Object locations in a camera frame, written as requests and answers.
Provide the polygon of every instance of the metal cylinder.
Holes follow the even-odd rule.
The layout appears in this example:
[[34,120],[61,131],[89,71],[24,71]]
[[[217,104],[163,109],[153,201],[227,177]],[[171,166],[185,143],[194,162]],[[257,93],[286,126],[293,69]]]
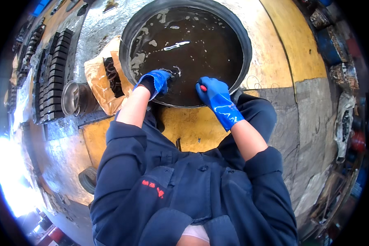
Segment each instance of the metal cylinder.
[[67,116],[84,116],[96,109],[97,100],[87,83],[68,82],[62,93],[61,105]]

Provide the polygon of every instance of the forearm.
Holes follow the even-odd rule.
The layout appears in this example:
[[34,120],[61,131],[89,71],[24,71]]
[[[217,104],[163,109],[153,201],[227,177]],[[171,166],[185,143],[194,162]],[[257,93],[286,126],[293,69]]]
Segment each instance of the forearm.
[[135,88],[126,104],[120,110],[116,121],[142,128],[149,98],[150,91],[145,86],[140,85]]
[[245,161],[250,160],[257,153],[268,148],[261,134],[246,120],[239,121],[233,125],[231,134]]

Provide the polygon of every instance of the black tire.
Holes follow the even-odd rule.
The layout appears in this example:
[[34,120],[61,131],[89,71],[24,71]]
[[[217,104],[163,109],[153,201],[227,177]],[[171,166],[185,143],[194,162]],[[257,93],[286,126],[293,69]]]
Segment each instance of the black tire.
[[81,183],[82,187],[89,192],[90,194],[94,195],[94,190],[96,189],[96,180],[97,177],[97,169],[94,167],[88,167],[87,169],[83,170],[78,174],[79,182]]

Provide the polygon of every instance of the brown paper bag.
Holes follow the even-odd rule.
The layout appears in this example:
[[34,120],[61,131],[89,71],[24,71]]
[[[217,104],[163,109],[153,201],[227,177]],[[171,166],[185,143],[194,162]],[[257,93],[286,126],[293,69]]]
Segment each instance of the brown paper bag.
[[[120,36],[116,36],[103,48],[96,58],[84,63],[87,83],[92,89],[94,97],[107,115],[116,114],[127,101],[128,96],[130,96],[134,88],[126,76],[124,76],[122,66],[119,62],[119,45]],[[124,96],[119,98],[116,98],[111,90],[107,73],[105,72],[103,59],[108,57],[112,57],[114,67],[119,74],[122,84]]]

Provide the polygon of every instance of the hand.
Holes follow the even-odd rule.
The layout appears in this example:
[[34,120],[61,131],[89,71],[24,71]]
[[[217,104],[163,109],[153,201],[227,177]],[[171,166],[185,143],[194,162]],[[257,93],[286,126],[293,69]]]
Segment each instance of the hand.
[[[201,85],[205,86],[207,91],[202,91]],[[196,90],[199,98],[214,112],[226,131],[229,131],[235,123],[244,120],[230,99],[226,83],[214,78],[202,77],[196,84]]]
[[155,98],[159,92],[163,94],[167,93],[167,80],[171,77],[171,74],[162,70],[153,70],[144,74],[135,85],[134,89],[138,85],[145,86],[150,91],[150,100]]

